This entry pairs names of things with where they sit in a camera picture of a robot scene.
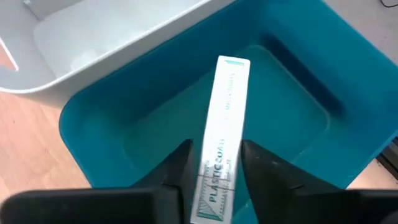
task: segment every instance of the teal bin wall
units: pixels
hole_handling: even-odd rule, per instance
[[[396,135],[398,69],[319,0],[237,0],[76,94],[60,133],[93,187],[184,139],[197,162],[219,55],[251,61],[244,138],[345,188]],[[239,170],[234,222],[256,221]]]

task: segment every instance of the wooden surface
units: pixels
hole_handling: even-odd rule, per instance
[[[374,159],[348,186],[349,189],[395,189],[398,181]]]
[[[0,93],[0,201],[23,190],[89,187],[60,138],[59,114]]]

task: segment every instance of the white plastic bin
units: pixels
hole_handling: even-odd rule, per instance
[[[61,108],[233,1],[1,0],[0,38],[16,70],[0,65],[0,91]]]

